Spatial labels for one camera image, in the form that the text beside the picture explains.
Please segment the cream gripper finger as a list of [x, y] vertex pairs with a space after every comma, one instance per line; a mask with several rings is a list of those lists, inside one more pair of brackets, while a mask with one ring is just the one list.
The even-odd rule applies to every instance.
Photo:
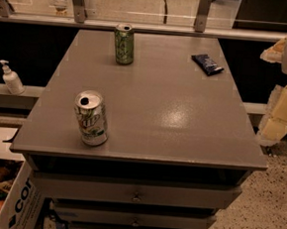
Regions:
[[285, 38], [280, 39], [274, 46], [271, 46], [267, 50], [264, 50], [261, 53], [260, 58], [262, 60], [265, 60], [271, 63], [276, 63], [276, 62], [281, 63], [285, 43], [286, 43]]
[[276, 85], [256, 134], [260, 146], [272, 147], [287, 135], [287, 86]]

